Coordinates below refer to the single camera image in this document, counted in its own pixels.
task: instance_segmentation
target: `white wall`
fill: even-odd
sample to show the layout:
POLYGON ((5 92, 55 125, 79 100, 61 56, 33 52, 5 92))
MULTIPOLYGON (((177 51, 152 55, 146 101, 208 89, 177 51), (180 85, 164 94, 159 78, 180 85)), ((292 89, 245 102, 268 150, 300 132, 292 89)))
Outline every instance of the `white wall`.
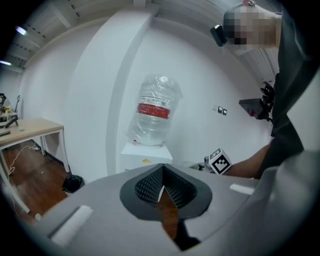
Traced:
MULTIPOLYGON (((24 119, 45 118, 65 123, 65 101, 71 77, 80 56, 101 25, 62 35, 27 63, 21 80, 24 119)), ((48 135, 45 140, 47 151, 62 161, 58 135, 48 135)))
POLYGON ((22 75, 20 73, 0 68, 0 93, 5 94, 13 109, 17 104, 21 76, 22 75))
POLYGON ((117 172, 123 171, 120 152, 136 108, 136 96, 147 74, 174 77, 183 99, 166 140, 173 162, 203 161, 222 147, 232 163, 252 156, 269 142, 269 122, 250 117, 239 100, 259 98, 259 86, 244 67, 215 41, 172 21, 154 18, 136 53, 127 79, 117 131, 117 172), (227 115, 212 110, 227 109, 227 115))
POLYGON ((86 183, 116 173, 117 130, 132 62, 157 6, 124 8, 84 50, 67 95, 65 144, 73 174, 86 183))

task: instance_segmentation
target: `person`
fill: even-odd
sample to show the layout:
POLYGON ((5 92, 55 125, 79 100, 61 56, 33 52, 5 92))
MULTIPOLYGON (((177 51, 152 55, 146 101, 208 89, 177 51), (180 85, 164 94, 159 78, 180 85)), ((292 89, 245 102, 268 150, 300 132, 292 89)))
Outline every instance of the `person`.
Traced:
POLYGON ((279 73, 273 86, 274 138, 249 159, 232 165, 226 173, 259 179, 265 169, 279 166, 304 149, 287 112, 308 87, 319 67, 319 58, 285 8, 280 15, 263 9, 252 0, 244 0, 225 13, 223 30, 231 44, 279 49, 279 73))

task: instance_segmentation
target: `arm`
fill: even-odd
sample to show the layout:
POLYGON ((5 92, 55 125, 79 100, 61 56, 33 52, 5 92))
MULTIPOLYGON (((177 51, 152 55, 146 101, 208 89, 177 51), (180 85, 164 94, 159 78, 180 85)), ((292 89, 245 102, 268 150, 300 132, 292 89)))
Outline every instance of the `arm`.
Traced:
POLYGON ((266 153, 270 147, 270 144, 261 148, 257 153, 251 156, 249 159, 242 162, 238 162, 230 167, 226 172, 228 176, 236 176, 243 178, 253 178, 258 173, 259 167, 264 160, 266 153))

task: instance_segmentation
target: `water bottle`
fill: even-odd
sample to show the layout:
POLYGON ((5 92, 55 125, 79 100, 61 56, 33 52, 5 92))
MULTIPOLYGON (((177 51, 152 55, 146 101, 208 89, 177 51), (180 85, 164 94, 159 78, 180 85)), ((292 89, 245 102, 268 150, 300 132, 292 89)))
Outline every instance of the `water bottle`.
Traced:
POLYGON ((164 143, 182 97, 180 86, 173 78, 164 75, 147 76, 137 97, 128 137, 147 146, 164 143))

